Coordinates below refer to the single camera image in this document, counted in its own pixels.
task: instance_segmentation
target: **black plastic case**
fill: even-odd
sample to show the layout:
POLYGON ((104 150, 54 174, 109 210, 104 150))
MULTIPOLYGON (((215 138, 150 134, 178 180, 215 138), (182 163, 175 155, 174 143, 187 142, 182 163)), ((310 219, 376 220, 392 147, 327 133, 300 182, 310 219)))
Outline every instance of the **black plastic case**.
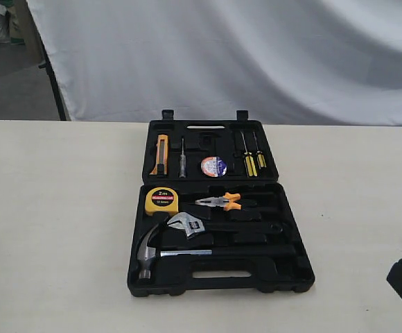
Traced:
POLYGON ((139 192, 136 224, 134 229, 128 288, 137 297, 150 294, 180 295, 191 289, 255 288, 264 293, 273 291, 305 292, 315 281, 315 276, 304 248, 297 224, 292 215, 283 187, 277 182, 278 171, 259 121, 247 120, 247 111, 237 111, 235 121, 182 121, 173 119, 172 110, 163 110, 162 120, 151 121, 143 165, 143 183, 139 192), (267 168, 258 169, 258 177, 247 177, 243 161, 245 152, 240 131, 245 134, 248 151, 255 152, 255 132, 259 149, 263 151, 267 168), (168 175, 151 176, 155 166, 157 137, 168 135, 168 175), (186 178, 179 177, 180 154, 184 137, 186 153, 186 178), (220 156, 227 164, 227 173, 218 178, 203 174, 200 163, 205 157, 220 156), (288 257, 252 256, 198 256, 177 255, 155 260, 150 280, 139 280, 137 251, 144 235, 155 225, 165 225, 167 213, 153 216, 144 211, 146 194, 155 187, 170 187, 179 197, 179 212, 188 212, 204 222, 231 221, 234 223, 271 222, 281 226, 279 234, 252 232, 206 232, 188 240, 181 230, 160 228, 149 244, 158 250, 192 250, 212 248, 237 248, 282 246, 294 251, 288 257), (247 194, 256 207, 225 212, 221 207, 194 205, 194 201, 226 192, 247 194), (195 272, 246 271, 250 276, 194 277, 195 272))

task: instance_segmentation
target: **pliers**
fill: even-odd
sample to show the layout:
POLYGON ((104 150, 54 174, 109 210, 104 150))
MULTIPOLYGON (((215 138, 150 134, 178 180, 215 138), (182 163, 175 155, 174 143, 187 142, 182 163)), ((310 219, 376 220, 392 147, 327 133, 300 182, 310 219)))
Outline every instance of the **pliers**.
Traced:
MULTIPOLYGON (((242 205, 236 201, 241 199, 241 194, 231 194, 226 192, 224 196, 211 196, 195 201, 196 205, 203 205, 209 207, 222 207, 226 212, 229 210, 240 210, 242 205)), ((246 206, 256 206, 256 202, 249 200, 246 202, 246 206)))

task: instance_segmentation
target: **case latch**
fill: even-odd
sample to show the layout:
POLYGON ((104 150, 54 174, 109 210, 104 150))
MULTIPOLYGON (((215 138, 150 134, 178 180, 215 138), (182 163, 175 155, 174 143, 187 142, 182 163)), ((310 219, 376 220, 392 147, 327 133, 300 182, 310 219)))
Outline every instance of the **case latch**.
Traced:
POLYGON ((162 110, 162 120, 173 120, 173 114, 175 113, 174 110, 166 109, 162 110))
POLYGON ((249 111, 247 111, 247 110, 237 110, 236 111, 236 120, 246 121, 248 119, 249 119, 249 111))

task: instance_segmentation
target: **wrench head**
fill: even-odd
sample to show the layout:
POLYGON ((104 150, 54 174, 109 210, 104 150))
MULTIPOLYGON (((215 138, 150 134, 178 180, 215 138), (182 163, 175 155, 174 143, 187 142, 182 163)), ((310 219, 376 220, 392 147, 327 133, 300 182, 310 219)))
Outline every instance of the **wrench head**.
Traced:
POLYGON ((181 212, 176 214, 167 222, 167 226, 175 229, 184 230, 187 238, 191 238, 206 231, 204 224, 200 219, 186 213, 181 212))

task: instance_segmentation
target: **floor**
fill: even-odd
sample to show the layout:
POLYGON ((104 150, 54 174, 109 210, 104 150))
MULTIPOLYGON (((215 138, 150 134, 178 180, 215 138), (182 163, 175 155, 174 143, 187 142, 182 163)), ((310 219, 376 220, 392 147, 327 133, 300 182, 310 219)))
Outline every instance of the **floor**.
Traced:
POLYGON ((23 45, 0 44, 0 119, 59 120, 49 77, 23 45))

